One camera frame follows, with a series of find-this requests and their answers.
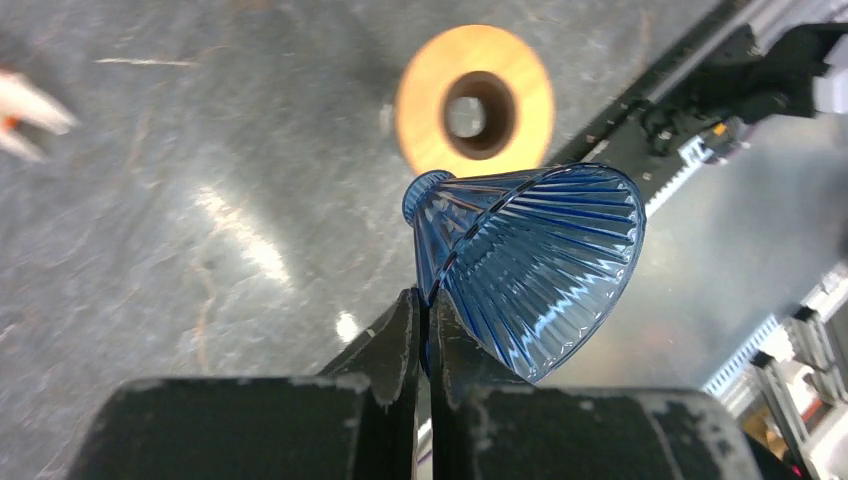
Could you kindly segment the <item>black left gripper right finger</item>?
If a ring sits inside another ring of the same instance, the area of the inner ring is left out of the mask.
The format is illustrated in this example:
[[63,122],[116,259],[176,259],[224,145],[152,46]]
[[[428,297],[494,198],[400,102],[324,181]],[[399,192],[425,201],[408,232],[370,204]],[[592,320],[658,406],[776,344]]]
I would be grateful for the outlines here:
[[757,479],[734,420],[667,388],[542,388],[489,354],[447,293],[429,317],[437,479]]

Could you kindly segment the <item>cream paper coffee filters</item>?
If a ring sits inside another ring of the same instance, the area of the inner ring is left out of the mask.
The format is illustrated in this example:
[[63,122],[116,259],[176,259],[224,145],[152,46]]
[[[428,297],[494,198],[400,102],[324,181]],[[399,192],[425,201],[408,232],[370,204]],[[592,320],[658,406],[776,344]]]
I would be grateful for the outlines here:
[[77,117],[25,75],[1,70],[1,149],[24,161],[43,163],[44,151],[21,135],[19,122],[64,135],[79,125]]

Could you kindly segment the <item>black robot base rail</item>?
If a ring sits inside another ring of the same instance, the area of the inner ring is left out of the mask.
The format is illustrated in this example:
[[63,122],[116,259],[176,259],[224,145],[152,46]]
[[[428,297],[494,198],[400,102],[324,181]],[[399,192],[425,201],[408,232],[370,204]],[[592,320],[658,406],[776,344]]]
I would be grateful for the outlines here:
[[[845,23],[843,1],[721,1],[561,150],[552,164],[599,162],[638,184],[657,210],[701,167],[743,149],[771,115],[737,116],[749,72],[791,28]],[[847,110],[847,35],[814,80],[815,116]]]

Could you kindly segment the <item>blue plastic coffee dripper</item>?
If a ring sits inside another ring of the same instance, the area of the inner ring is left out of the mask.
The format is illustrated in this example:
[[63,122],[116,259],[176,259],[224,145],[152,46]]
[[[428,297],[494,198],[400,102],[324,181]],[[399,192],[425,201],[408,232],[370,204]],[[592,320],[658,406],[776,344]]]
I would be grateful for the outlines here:
[[422,300],[446,293],[470,334],[533,383],[609,316],[647,225],[636,183],[597,163],[466,178],[432,170],[409,185],[402,213]]

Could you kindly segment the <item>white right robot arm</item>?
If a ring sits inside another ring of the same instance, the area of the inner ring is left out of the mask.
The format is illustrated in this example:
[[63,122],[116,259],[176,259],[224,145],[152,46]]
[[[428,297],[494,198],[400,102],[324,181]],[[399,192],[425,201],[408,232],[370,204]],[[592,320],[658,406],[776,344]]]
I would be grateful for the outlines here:
[[791,28],[751,68],[737,116],[747,124],[771,115],[814,117],[814,80],[831,70],[826,58],[846,35],[845,23]]

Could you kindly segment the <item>wooden ring dripper stand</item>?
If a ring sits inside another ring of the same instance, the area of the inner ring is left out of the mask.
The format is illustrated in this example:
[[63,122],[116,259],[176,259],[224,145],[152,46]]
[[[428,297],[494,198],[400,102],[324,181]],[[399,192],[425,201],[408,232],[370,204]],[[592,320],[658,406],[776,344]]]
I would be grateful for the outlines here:
[[[451,129],[452,106],[479,102],[482,127]],[[492,25],[446,30],[405,67],[394,101],[402,157],[416,174],[446,170],[473,177],[542,165],[556,117],[553,86],[542,60],[524,40]]]

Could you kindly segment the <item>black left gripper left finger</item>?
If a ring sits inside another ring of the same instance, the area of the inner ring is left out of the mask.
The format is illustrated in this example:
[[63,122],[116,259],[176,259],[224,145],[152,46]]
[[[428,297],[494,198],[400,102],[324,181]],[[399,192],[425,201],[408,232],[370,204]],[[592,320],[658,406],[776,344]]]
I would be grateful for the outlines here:
[[68,477],[412,479],[421,316],[417,290],[403,290],[315,375],[126,382]]

